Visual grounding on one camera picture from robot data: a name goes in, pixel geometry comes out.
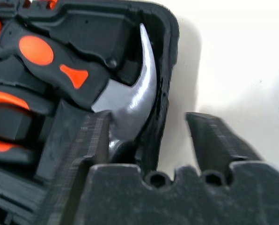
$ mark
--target white background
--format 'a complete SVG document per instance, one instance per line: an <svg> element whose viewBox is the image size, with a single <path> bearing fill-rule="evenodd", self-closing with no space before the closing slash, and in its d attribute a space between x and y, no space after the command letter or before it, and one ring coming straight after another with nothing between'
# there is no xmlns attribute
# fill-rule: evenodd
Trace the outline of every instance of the white background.
<svg viewBox="0 0 279 225"><path fill-rule="evenodd" d="M185 112L219 116L279 169L279 1L154 0L180 26L158 169L196 166Z"/></svg>

